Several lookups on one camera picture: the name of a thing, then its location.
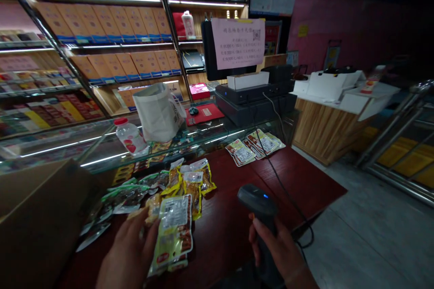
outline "wooden counter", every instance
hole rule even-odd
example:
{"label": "wooden counter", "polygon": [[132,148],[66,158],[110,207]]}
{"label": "wooden counter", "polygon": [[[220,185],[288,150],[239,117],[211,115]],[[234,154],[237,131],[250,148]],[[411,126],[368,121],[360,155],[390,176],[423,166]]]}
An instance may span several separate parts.
{"label": "wooden counter", "polygon": [[[252,256],[248,241],[251,221],[238,202],[238,189],[253,183],[266,191],[279,207],[279,217],[294,230],[303,219],[291,205],[266,159],[238,168],[223,149],[207,155],[217,189],[202,201],[202,217],[193,223],[193,251],[184,270],[164,273],[147,288],[208,288],[245,264]],[[286,147],[271,156],[287,191],[309,220],[314,220],[333,201],[346,193],[310,162]],[[57,288],[95,288],[101,261],[109,251],[125,215],[116,215],[112,226],[94,243],[72,255]]]}

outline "wall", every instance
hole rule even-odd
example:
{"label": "wall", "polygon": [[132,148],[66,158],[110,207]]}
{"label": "wall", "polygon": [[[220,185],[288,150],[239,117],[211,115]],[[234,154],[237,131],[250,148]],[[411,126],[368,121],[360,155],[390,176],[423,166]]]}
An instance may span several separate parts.
{"label": "wall", "polygon": [[[339,39],[337,66],[369,69],[412,51],[422,20],[427,16],[409,6],[373,0],[296,0],[288,50],[298,50],[299,64],[311,73],[323,69],[329,40]],[[309,28],[306,37],[298,37],[301,25]]]}

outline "white tote bag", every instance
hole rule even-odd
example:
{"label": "white tote bag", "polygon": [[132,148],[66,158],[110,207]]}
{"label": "white tote bag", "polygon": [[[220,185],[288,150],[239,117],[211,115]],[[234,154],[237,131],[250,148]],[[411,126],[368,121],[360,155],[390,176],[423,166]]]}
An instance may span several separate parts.
{"label": "white tote bag", "polygon": [[132,97],[139,113],[145,140],[172,140],[187,117],[176,97],[164,83],[157,83]]}

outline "tiled floor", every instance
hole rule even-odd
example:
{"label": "tiled floor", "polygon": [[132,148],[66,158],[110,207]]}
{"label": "tiled floor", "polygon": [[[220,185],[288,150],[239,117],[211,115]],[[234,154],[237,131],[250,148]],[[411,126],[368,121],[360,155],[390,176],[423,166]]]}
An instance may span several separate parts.
{"label": "tiled floor", "polygon": [[305,250],[320,288],[434,288],[433,209],[349,158],[325,168],[294,149],[348,189],[313,225]]}

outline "computer mouse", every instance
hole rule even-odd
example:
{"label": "computer mouse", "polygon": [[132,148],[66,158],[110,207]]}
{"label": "computer mouse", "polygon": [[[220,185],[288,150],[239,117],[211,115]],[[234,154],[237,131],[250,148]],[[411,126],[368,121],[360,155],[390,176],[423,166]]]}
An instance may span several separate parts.
{"label": "computer mouse", "polygon": [[199,110],[197,108],[195,108],[195,107],[190,107],[189,113],[190,113],[190,115],[198,115],[199,114]]}

